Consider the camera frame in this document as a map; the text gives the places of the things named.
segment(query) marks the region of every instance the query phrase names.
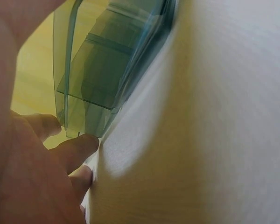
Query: plastic panel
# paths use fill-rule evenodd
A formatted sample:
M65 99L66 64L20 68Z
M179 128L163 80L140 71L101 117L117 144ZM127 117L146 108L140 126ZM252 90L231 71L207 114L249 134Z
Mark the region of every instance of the plastic panel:
M164 44L174 7L173 0L72 0L56 11L56 110L69 137L102 137Z

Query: hand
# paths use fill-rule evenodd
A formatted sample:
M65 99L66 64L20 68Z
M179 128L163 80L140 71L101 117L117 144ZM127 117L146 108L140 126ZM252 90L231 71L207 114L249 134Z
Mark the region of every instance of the hand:
M18 50L62 0L0 0L0 224L83 224L79 208L91 184L80 168L98 148L83 135L55 149L42 142L60 132L51 115L20 116L10 111Z

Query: finger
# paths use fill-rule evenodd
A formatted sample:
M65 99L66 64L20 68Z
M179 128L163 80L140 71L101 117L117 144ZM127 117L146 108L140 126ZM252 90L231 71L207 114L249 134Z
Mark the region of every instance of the finger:
M40 23L65 0L0 0L0 18L14 35L18 48Z
M61 165L70 174L98 149L99 140L91 135L81 135L61 143L50 152L58 158Z
M91 186L92 170L88 166L80 167L73 175L69 176L75 194L81 204L86 192Z
M43 142L50 136L57 135L61 132L61 125L57 118L51 114L31 114L23 115L31 127L33 128L35 134Z
M82 205L80 205L80 210L83 213L83 215L85 216L86 210Z

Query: white surface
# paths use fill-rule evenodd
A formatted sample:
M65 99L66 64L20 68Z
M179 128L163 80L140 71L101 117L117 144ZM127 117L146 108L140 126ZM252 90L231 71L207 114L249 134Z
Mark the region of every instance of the white surface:
M87 217L280 223L280 0L180 4L103 140Z

